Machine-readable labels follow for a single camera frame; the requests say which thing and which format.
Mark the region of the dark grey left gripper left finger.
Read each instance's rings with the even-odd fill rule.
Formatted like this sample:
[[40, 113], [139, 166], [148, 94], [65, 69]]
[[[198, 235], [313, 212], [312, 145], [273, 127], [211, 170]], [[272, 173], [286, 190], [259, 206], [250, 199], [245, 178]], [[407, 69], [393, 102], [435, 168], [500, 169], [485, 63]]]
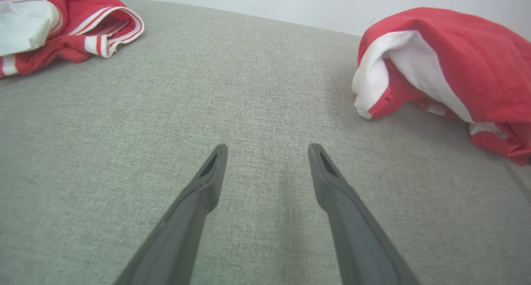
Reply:
[[188, 285], [206, 216], [218, 205], [228, 149], [214, 148], [156, 224], [116, 285]]

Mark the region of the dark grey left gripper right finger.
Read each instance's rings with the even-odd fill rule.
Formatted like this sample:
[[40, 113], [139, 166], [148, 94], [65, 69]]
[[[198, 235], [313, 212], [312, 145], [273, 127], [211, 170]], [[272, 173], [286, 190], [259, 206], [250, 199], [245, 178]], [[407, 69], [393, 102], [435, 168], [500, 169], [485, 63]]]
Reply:
[[419, 284], [324, 147], [309, 145], [308, 157], [317, 202], [328, 215], [343, 284]]

